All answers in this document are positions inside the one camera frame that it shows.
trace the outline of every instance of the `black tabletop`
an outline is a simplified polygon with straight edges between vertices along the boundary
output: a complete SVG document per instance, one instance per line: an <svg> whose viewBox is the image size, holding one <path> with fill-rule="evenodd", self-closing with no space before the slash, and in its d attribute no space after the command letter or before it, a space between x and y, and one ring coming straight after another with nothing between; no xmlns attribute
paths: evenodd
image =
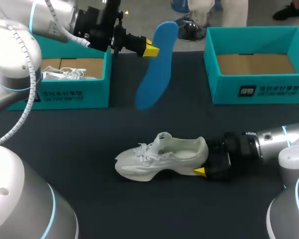
<svg viewBox="0 0 299 239"><path fill-rule="evenodd" d="M134 95L146 69L146 60L121 54L108 109L33 111L5 146L72 205L81 239L267 239L267 208L282 189L277 170L264 166L231 183L163 172L140 183L117 176L114 158L162 131L212 139L298 122L299 105L215 106L203 53L179 52L167 91L139 112ZM0 136L20 114L0 114Z"/></svg>

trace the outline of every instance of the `teal cardboard box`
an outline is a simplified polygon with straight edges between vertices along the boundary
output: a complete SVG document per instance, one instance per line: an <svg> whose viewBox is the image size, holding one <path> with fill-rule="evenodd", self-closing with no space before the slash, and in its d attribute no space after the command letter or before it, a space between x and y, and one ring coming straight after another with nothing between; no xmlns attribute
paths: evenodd
<svg viewBox="0 0 299 239"><path fill-rule="evenodd" d="M299 104L297 26L209 27L204 62L214 104Z"/></svg>
<svg viewBox="0 0 299 239"><path fill-rule="evenodd" d="M109 104L112 54L84 48L74 42L67 44L35 37L43 59L101 58L103 73L97 79L46 80L38 88L33 110L106 108ZM8 110L24 110L26 100L15 103Z"/></svg>

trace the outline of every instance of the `white sneaker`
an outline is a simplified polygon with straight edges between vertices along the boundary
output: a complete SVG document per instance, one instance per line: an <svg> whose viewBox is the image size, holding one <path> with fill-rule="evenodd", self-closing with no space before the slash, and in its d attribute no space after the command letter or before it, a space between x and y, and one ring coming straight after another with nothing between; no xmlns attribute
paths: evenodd
<svg viewBox="0 0 299 239"><path fill-rule="evenodd" d="M173 138L169 133L158 134L153 143L129 149L116 157L116 171L135 181L150 181L158 172L171 169L183 175L196 175L208 157L203 137L198 139Z"/></svg>

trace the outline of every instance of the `insole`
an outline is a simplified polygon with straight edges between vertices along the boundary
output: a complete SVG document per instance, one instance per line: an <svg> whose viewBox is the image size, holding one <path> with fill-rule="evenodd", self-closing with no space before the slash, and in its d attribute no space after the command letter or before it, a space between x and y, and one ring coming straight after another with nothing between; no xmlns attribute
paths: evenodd
<svg viewBox="0 0 299 239"><path fill-rule="evenodd" d="M166 90L171 76L171 58L177 34L178 27L173 21L163 22L157 27L152 44L159 48L159 54L149 59L148 70L136 93L137 109L151 107Z"/></svg>
<svg viewBox="0 0 299 239"><path fill-rule="evenodd" d="M193 158L198 155L197 151L194 150L180 150L174 152L177 158Z"/></svg>

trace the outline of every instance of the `logo on box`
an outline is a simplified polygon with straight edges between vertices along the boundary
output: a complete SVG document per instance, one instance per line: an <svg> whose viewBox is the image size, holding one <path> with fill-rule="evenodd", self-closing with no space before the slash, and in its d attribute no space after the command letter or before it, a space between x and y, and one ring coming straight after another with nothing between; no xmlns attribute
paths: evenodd
<svg viewBox="0 0 299 239"><path fill-rule="evenodd" d="M239 89L238 97L251 97L254 96L256 86L241 86Z"/></svg>

